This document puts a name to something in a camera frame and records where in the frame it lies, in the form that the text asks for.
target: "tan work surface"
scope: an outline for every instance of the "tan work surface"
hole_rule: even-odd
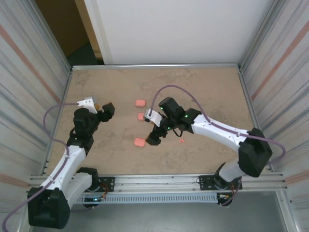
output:
[[[159,146],[133,145],[135,138],[146,138],[153,126],[138,121],[138,113],[150,108],[161,87],[179,85],[191,92],[208,116],[225,124],[251,130],[253,125],[235,68],[130,69],[74,71],[66,102],[77,102],[95,95],[101,106],[112,102],[115,115],[99,125],[94,144],[83,167],[97,168],[99,174],[190,174],[213,173],[223,162],[238,157],[229,147],[211,138],[184,132],[185,143],[170,131]],[[165,97],[173,97],[185,110],[198,109],[191,98],[175,88],[159,94],[154,110]],[[145,108],[135,106],[136,99],[146,100]],[[66,106],[57,138],[67,141],[74,127],[75,106]],[[54,144],[47,173],[50,174],[64,152]]]

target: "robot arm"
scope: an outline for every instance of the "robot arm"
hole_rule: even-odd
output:
[[[84,108],[74,112],[74,128],[67,141],[69,154],[65,151],[58,165],[41,186],[31,188],[28,192],[29,198],[53,181],[47,189],[28,203],[28,220],[31,226],[64,228],[76,199],[86,189],[95,190],[98,187],[96,169],[81,168],[74,178],[73,175],[91,149],[94,142],[93,133],[101,122],[107,122],[112,118],[115,108],[109,103],[99,110],[92,97],[77,103]]]
[[[146,138],[150,145],[159,145],[160,137],[165,138],[168,131],[176,128],[181,131],[201,134],[210,137],[238,153],[238,160],[222,164],[215,174],[215,181],[223,189],[229,182],[243,175],[258,177],[272,155],[267,142],[238,136],[224,131],[209,123],[202,113],[195,109],[185,111],[176,101],[167,97],[159,104],[165,115],[147,110],[144,120],[154,124],[153,131]],[[211,119],[215,124],[236,131],[238,134],[250,134],[263,137],[263,133],[253,128],[251,131],[231,127]]]

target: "corrugated metal panel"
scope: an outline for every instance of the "corrugated metal panel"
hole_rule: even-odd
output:
[[[271,27],[243,72],[265,136],[287,149],[274,167],[284,173],[292,204],[308,229],[309,1],[286,1]],[[278,156],[280,148],[272,148]]]
[[[59,103],[70,67],[32,1],[0,3],[0,220],[25,197],[30,175],[39,175],[49,139],[45,111]],[[52,131],[57,111],[48,116]],[[8,228],[16,231],[18,214]]]

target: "small pink object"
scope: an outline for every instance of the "small pink object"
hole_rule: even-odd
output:
[[[135,106],[137,107],[145,107],[146,101],[145,100],[136,100],[135,101]]]
[[[143,121],[143,120],[144,120],[144,113],[139,113],[139,114],[137,115],[137,119],[138,119],[139,121]]]
[[[146,144],[146,141],[144,139],[136,138],[134,140],[134,145],[139,147],[144,147]]]

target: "pink sponge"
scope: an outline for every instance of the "pink sponge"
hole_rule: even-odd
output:
[[[137,107],[145,107],[146,101],[145,100],[136,100],[135,101],[135,106]]]
[[[138,119],[139,121],[143,121],[143,120],[144,120],[144,113],[139,113],[139,114],[137,115],[137,119]]]
[[[146,144],[146,141],[144,139],[136,138],[134,140],[134,145],[139,147],[144,147]]]

